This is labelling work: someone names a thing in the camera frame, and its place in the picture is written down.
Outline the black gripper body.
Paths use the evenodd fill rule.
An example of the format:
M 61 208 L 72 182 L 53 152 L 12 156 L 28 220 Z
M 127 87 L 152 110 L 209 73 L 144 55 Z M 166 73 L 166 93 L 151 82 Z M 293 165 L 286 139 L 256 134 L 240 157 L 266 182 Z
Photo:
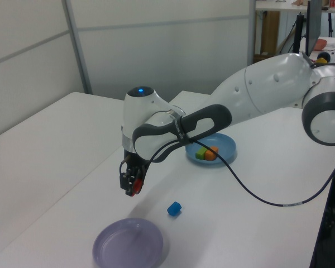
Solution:
M 129 168 L 145 166 L 149 163 L 148 160 L 141 158 L 138 154 L 124 150 L 123 160 Z

